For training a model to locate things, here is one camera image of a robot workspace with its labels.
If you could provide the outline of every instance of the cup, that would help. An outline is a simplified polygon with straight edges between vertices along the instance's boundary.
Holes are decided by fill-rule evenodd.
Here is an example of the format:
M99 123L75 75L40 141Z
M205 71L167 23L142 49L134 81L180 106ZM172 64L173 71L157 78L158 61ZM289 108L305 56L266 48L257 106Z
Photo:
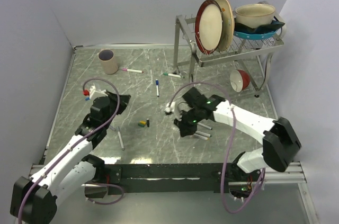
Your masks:
M114 74L118 71L117 60L112 50L100 51L98 58L106 74Z
M249 86L249 75L241 69L232 70L229 79L233 90L237 93Z

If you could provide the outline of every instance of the blue plate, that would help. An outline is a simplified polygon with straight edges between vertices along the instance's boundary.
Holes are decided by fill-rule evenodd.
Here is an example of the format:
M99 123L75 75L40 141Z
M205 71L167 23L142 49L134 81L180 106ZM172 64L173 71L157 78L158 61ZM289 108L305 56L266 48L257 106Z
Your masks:
M269 39L270 37L272 37L276 32L277 30L274 32L269 32L265 34L247 34L243 32L234 31L234 36L241 38L241 39L247 39L247 40L265 40L265 39Z

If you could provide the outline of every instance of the metal dish rack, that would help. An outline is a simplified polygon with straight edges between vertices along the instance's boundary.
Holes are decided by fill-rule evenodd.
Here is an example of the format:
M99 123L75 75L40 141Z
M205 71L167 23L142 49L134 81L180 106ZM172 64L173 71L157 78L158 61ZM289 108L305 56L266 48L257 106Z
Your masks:
M263 1L259 2L263 4L268 4L268 2ZM276 12L274 15L275 19L284 22L281 16ZM275 52L279 51L284 42L282 41L283 36L286 33L286 25L280 30L280 34L275 34L273 37L265 40L246 40L240 39L236 36L233 36L232 43L227 51L217 52L209 54L208 56L200 52L197 48L197 43L195 41L194 33L194 23L195 17L189 19L184 18L182 15L176 16L175 19L175 39L174 39L174 58L173 58L173 73L180 73L179 66L190 65L189 66L189 81L193 81L194 67L195 63L200 67L212 66L216 64L222 64L225 62L237 61L241 68L246 71L249 75L250 81L253 85L254 91L242 91L240 93L232 94L232 99L246 98L249 96L259 97L260 93L265 89L271 71L271 60ZM191 31L189 24L193 24L193 31ZM183 33L183 39L185 39L191 49L191 59L187 61L178 62L178 51L179 51L179 38L180 30ZM249 73L243 59L250 57L257 57L258 61L259 56L267 55L265 71L264 71L264 80L257 85L251 74Z

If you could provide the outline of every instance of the beige cup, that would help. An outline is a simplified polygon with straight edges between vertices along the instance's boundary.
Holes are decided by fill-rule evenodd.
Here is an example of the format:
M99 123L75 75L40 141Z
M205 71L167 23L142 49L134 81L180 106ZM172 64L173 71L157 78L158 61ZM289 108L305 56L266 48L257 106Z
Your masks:
M106 74L114 74L118 71L117 60L112 50L102 50L98 57Z

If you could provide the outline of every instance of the pink marker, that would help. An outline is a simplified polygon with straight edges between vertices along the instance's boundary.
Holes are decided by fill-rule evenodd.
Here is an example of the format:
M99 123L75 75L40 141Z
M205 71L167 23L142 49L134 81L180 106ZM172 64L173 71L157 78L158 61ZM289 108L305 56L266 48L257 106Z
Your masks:
M122 70L127 71L127 72L144 73L142 70L136 70L136 69L122 69Z

